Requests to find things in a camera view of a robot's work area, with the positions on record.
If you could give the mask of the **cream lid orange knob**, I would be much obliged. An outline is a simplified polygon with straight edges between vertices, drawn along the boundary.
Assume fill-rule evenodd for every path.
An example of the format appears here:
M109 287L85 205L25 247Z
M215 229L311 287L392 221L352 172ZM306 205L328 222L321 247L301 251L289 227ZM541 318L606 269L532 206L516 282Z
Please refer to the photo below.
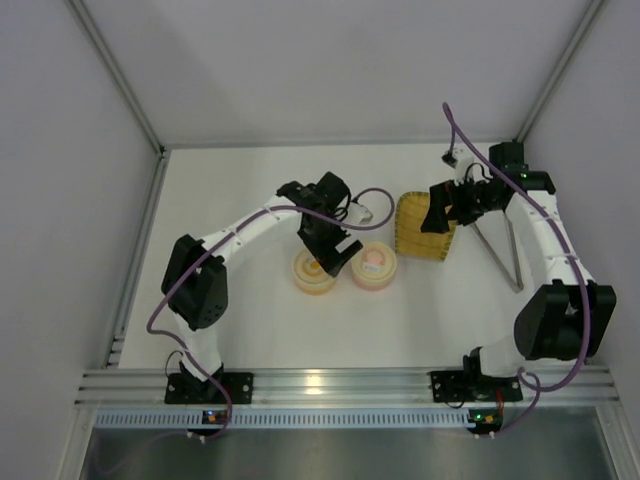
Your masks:
M295 277L305 280L326 279L331 277L320 266L315 257L306 249L301 250L292 263L293 279Z

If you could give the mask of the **cream lid pink knob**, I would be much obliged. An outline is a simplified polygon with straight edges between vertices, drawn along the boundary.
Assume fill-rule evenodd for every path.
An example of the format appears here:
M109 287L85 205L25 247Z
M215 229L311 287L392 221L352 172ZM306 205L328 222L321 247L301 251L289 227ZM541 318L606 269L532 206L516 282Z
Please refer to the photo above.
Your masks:
M396 273L397 257L394 250L380 241L366 243L351 260L351 272L368 271L372 275Z

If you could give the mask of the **metal tongs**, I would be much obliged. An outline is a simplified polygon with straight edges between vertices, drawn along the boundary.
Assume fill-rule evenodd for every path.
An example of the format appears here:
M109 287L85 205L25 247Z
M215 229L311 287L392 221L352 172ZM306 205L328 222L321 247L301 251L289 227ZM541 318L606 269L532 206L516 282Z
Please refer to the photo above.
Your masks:
M501 224L503 236L499 244L491 241L478 222L473 223L470 229L509 288L520 293L524 290L524 279L515 231L505 216L502 216Z

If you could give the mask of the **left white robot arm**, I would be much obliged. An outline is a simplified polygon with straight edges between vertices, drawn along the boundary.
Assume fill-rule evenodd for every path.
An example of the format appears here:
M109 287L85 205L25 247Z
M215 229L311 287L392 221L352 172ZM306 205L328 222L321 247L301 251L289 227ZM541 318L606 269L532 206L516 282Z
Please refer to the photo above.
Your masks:
M372 218L346 184L328 172L316 183L284 184L261 208L216 233L179 238L161 291L180 330L182 389L199 401L213 395L211 382L223 371L215 325L228 307L229 276L246 260L297 235L319 268L335 278L363 247L360 241L341 245L349 235L339 222L363 228Z

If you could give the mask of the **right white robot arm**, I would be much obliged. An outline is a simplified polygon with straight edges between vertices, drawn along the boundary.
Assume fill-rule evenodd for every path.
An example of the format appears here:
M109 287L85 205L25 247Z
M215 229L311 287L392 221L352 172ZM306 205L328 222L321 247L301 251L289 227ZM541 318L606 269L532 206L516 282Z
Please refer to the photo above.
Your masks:
M560 217L556 187L524 161L524 147L489 149L474 178L471 153L449 148L443 162L456 176L430 187L420 230L444 234L483 215L504 214L531 269L533 294L500 339L470 354L481 376L518 378L537 393L567 386L602 342L617 303L612 286L597 283L579 259Z

